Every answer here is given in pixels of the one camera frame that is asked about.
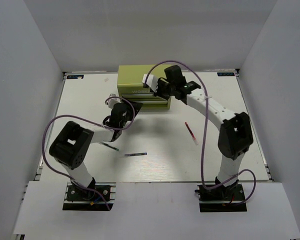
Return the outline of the toolbox drawer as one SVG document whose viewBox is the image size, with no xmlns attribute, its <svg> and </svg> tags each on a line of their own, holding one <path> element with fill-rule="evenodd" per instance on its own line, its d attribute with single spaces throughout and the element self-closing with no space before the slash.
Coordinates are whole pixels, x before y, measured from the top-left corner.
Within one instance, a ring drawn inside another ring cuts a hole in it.
<svg viewBox="0 0 300 240">
<path fill-rule="evenodd" d="M 141 101 L 136 100 L 135 103 L 142 104 L 142 108 L 144 109 L 169 109 L 170 104 L 168 101 Z"/>
<path fill-rule="evenodd" d="M 137 94 L 122 94 L 125 99 L 153 99 L 154 96 L 150 93 L 137 93 Z"/>
</svg>

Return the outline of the green tip pen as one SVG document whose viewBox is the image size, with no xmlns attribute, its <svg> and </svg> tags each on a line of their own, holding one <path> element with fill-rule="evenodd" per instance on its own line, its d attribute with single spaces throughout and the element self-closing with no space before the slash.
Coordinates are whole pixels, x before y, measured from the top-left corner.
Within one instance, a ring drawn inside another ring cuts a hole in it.
<svg viewBox="0 0 300 240">
<path fill-rule="evenodd" d="M 108 143 L 105 143 L 105 142 L 101 142 L 100 143 L 101 145 L 103 145 L 103 146 L 105 146 L 105 147 L 107 147 L 107 148 L 110 148 L 110 149 L 112 149 L 112 150 L 115 150 L 115 151 L 120 151 L 117 147 L 114 147 L 114 146 L 112 146 L 112 145 L 109 145 Z"/>
</svg>

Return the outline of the purple tip pen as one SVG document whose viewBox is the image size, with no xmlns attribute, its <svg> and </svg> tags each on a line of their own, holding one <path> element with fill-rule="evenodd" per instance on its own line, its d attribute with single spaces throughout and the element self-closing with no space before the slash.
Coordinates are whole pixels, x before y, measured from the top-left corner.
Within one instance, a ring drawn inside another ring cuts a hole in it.
<svg viewBox="0 0 300 240">
<path fill-rule="evenodd" d="M 146 156 L 147 152 L 138 152 L 138 153 L 126 153 L 124 157 L 138 157 L 138 156 Z"/>
</svg>

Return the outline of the red pen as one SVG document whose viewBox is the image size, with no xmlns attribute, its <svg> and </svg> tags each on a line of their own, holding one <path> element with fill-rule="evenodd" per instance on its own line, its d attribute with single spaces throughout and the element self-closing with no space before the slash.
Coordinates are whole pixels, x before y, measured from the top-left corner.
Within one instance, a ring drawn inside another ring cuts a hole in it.
<svg viewBox="0 0 300 240">
<path fill-rule="evenodd" d="M 192 138 L 194 144 L 195 144 L 196 146 L 198 146 L 198 145 L 199 145 L 198 140 L 196 139 L 196 137 L 195 137 L 193 131 L 191 130 L 190 126 L 188 125 L 187 122 L 185 122 L 184 124 L 185 124 L 187 130 L 189 131 L 189 134 L 191 135 L 191 138 Z"/>
</svg>

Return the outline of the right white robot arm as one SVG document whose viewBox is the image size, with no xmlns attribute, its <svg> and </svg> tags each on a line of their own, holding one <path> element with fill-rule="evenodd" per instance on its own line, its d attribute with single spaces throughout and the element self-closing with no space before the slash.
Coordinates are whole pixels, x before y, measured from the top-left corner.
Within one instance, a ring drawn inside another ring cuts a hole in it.
<svg viewBox="0 0 300 240">
<path fill-rule="evenodd" d="M 164 70 L 165 77 L 144 79 L 154 96 L 182 101 L 205 116 L 219 131 L 217 146 L 221 152 L 221 164 L 215 184 L 202 184 L 199 193 L 214 200 L 226 200 L 238 185 L 241 162 L 254 142 L 250 117 L 246 112 L 236 113 L 208 96 L 204 87 L 195 81 L 187 81 L 177 65 Z"/>
</svg>

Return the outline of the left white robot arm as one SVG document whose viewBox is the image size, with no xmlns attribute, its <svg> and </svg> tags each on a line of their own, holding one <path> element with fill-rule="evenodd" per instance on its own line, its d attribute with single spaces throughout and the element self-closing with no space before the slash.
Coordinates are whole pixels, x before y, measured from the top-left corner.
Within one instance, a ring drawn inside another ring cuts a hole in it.
<svg viewBox="0 0 300 240">
<path fill-rule="evenodd" d="M 142 109 L 141 102 L 111 98 L 106 103 L 111 109 L 101 127 L 83 127 L 68 121 L 49 148 L 49 154 L 59 162 L 71 176 L 72 185 L 80 196 L 90 200 L 96 195 L 95 179 L 84 164 L 91 144 L 114 142 L 122 134 L 122 129 L 131 123 Z"/>
</svg>

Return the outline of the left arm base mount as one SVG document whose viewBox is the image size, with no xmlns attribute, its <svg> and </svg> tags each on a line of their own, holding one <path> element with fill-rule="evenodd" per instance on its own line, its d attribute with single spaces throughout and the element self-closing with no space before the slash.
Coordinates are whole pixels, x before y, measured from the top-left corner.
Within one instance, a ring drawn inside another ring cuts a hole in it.
<svg viewBox="0 0 300 240">
<path fill-rule="evenodd" d="M 116 196 L 116 183 L 96 183 L 95 189 L 102 194 L 107 205 L 99 194 L 92 192 L 84 196 L 84 192 L 79 190 L 72 183 L 68 183 L 62 210 L 63 211 L 89 211 L 89 212 L 104 212 L 112 209 Z"/>
</svg>

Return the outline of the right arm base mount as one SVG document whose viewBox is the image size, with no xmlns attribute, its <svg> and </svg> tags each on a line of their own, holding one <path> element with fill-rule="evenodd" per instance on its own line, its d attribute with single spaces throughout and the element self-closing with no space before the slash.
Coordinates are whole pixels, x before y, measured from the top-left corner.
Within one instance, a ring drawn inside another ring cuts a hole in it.
<svg viewBox="0 0 300 240">
<path fill-rule="evenodd" d="M 201 213 L 247 212 L 246 203 L 241 203 L 246 199 L 241 184 L 237 184 L 227 190 L 221 187 L 206 190 L 202 185 L 198 185 L 194 192 L 198 196 Z"/>
</svg>

